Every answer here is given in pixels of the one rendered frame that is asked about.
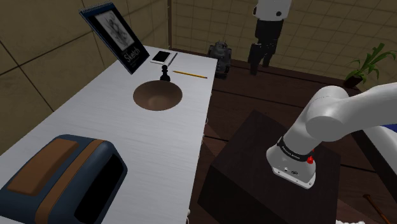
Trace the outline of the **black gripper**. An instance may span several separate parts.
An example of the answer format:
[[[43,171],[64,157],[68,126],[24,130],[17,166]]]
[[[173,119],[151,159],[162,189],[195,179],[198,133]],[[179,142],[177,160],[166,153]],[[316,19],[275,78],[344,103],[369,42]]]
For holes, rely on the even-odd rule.
[[[263,67],[268,67],[270,60],[277,48],[277,42],[281,35],[284,20],[266,21],[257,20],[255,38],[258,43],[251,45],[247,62],[250,64],[250,74],[256,75],[258,65],[263,57]],[[264,56],[262,56],[261,44],[264,44]]]

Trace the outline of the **yellow pencil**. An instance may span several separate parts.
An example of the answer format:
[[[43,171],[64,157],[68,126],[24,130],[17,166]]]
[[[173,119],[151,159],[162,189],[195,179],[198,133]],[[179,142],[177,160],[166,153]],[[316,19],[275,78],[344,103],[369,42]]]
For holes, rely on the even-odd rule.
[[[172,72],[178,73],[178,74],[183,74],[183,75],[188,75],[188,76],[193,76],[193,77],[207,79],[206,76],[201,76],[201,75],[197,75],[197,74],[191,74],[191,73],[186,73],[186,72],[182,72],[182,71],[172,71]]]

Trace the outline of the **white phone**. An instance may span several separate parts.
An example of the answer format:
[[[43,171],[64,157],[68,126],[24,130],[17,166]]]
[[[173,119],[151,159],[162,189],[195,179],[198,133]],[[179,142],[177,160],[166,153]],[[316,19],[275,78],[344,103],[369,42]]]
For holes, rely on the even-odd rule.
[[[152,63],[155,64],[165,64],[167,59],[170,57],[171,52],[165,52],[165,51],[158,51],[157,54],[151,59]]]

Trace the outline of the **green potted plant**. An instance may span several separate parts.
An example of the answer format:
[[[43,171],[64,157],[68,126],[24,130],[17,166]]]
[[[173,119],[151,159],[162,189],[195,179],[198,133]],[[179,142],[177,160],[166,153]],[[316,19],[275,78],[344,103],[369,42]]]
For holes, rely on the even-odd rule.
[[[378,46],[372,48],[372,53],[367,53],[365,61],[362,62],[359,59],[350,61],[349,64],[354,62],[358,63],[358,68],[351,71],[344,80],[344,87],[353,88],[359,83],[366,83],[368,75],[375,71],[376,78],[379,79],[380,71],[376,68],[376,64],[381,60],[391,56],[394,60],[397,59],[397,50],[388,50],[382,53],[385,44],[379,43]]]

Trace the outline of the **brown bowl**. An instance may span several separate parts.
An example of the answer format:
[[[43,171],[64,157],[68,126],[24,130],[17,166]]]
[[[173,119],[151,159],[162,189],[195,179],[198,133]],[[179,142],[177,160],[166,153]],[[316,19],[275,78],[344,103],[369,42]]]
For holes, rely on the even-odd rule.
[[[138,106],[151,111],[171,109],[180,103],[182,97],[182,90],[176,84],[162,80],[143,83],[133,94]]]

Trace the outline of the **dark robot stand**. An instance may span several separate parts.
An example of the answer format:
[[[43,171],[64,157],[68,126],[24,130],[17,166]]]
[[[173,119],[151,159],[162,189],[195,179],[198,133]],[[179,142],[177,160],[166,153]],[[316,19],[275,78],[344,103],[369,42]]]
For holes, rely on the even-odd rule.
[[[267,162],[266,150],[285,132],[254,110],[213,160],[198,204],[219,224],[335,224],[340,155],[316,147],[316,179],[306,190]]]

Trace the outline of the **white table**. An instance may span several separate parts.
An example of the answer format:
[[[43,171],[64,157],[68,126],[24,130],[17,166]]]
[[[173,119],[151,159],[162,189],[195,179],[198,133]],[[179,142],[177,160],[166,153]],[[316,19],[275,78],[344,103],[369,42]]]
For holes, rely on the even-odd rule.
[[[115,62],[0,155],[0,187],[56,136],[104,139],[114,144],[128,172],[103,223],[185,224],[215,69],[212,58],[178,52],[169,76],[183,97],[171,109],[149,111],[134,102],[133,93],[160,78],[160,65],[147,60],[130,74]]]

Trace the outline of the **dark blue spiral sketch book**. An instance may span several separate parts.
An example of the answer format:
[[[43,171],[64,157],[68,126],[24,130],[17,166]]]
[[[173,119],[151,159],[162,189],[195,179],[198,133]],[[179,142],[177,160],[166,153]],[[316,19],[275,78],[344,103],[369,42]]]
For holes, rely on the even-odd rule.
[[[150,56],[112,2],[82,8],[79,14],[130,74]]]

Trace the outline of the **brown wooden stick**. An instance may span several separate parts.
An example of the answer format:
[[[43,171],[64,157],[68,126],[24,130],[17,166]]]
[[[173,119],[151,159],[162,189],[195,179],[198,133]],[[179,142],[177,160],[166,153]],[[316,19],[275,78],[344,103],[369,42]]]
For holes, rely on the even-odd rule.
[[[385,224],[391,224],[391,222],[386,218],[384,213],[379,209],[379,207],[374,203],[371,196],[369,194],[364,194],[363,198],[365,198],[371,206],[376,210],[377,214],[382,218]]]

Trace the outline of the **blue and brown toaster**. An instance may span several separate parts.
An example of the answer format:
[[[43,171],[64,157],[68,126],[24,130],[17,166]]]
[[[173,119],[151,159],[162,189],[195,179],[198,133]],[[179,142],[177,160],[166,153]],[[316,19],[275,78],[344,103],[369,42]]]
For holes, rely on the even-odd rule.
[[[63,134],[0,189],[0,216],[24,224],[101,224],[126,175],[109,141]]]

